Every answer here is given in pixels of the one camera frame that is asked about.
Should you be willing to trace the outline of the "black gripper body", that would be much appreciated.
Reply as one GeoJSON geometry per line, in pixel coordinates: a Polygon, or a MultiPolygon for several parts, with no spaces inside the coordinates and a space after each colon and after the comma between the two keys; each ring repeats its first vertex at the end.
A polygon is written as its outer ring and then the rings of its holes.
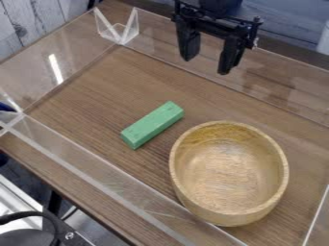
{"type": "Polygon", "coordinates": [[[236,36],[245,48],[257,46],[257,32],[262,25],[260,16],[242,14],[244,0],[175,0],[173,22],[177,25],[179,43],[206,33],[221,39],[236,36]]]}

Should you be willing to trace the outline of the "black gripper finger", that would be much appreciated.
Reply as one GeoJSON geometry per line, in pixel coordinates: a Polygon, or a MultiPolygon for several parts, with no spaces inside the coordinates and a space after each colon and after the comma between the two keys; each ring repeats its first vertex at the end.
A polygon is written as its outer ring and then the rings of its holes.
{"type": "Polygon", "coordinates": [[[201,34],[182,19],[177,21],[177,34],[181,57],[186,62],[189,62],[199,54],[201,34]]]}
{"type": "Polygon", "coordinates": [[[240,64],[245,50],[246,43],[241,38],[230,36],[228,39],[225,39],[217,69],[217,72],[221,75],[228,75],[232,68],[240,64]]]}

